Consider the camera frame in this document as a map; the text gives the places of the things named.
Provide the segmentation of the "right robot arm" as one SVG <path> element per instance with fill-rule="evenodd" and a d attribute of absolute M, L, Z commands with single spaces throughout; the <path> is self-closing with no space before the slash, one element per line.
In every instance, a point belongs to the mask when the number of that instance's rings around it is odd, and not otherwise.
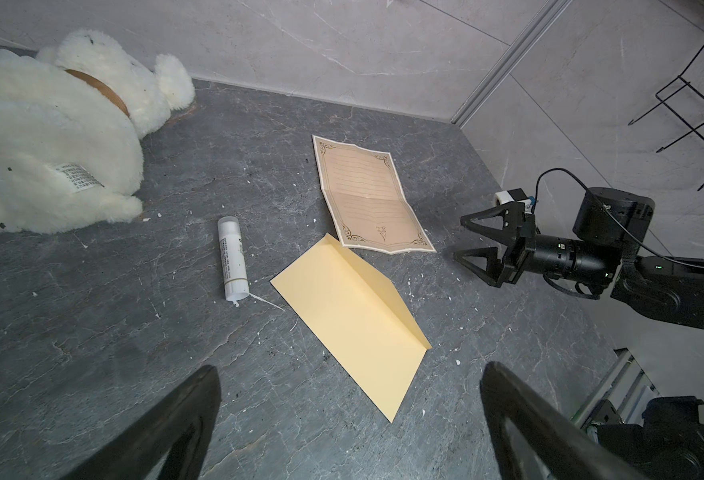
<path fill-rule="evenodd" d="M 531 272 L 583 300 L 609 294 L 641 316 L 704 329 L 704 260 L 661 255 L 644 238 L 655 214 L 650 198 L 586 187 L 569 238 L 543 234 L 538 200 L 502 191 L 494 207 L 464 215 L 461 225 L 489 240 L 454 257 L 492 287 Z M 600 399 L 580 428 L 650 479 L 704 479 L 704 401 L 694 396 L 640 400 L 626 414 Z"/>

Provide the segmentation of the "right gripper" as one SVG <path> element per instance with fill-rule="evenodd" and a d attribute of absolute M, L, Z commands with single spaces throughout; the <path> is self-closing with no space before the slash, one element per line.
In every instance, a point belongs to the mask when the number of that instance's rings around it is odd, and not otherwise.
<path fill-rule="evenodd" d="M 506 246 L 459 250 L 453 258 L 487 285 L 515 284 L 526 272 L 573 297 L 599 297 L 613 282 L 619 252 L 584 240 L 545 235 L 525 205 L 509 202 L 461 217 L 461 226 Z"/>

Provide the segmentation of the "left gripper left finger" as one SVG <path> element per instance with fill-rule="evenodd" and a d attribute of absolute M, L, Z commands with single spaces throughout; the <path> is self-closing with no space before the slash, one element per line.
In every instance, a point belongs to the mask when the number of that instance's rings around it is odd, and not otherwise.
<path fill-rule="evenodd" d="M 204 365 L 66 479 L 197 479 L 222 401 L 220 377 Z"/>

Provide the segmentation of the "yellow envelope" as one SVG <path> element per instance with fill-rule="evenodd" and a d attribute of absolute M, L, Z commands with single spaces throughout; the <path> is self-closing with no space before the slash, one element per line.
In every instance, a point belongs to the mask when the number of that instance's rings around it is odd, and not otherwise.
<path fill-rule="evenodd" d="M 326 235 L 271 283 L 393 422 L 432 348 L 393 282 Z"/>

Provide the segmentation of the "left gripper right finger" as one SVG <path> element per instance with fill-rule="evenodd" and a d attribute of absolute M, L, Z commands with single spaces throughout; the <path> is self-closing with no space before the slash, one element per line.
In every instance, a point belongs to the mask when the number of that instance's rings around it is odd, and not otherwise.
<path fill-rule="evenodd" d="M 483 371 L 480 392 L 490 438 L 503 479 L 526 479 L 508 425 L 558 479 L 642 479 L 644 475 L 589 439 L 504 364 Z"/>

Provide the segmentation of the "beige letter paper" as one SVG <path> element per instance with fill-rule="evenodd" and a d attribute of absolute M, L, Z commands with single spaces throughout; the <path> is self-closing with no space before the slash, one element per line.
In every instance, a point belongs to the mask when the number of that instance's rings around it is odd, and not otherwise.
<path fill-rule="evenodd" d="M 346 248 L 436 251 L 408 203 L 389 152 L 313 136 L 320 187 Z"/>

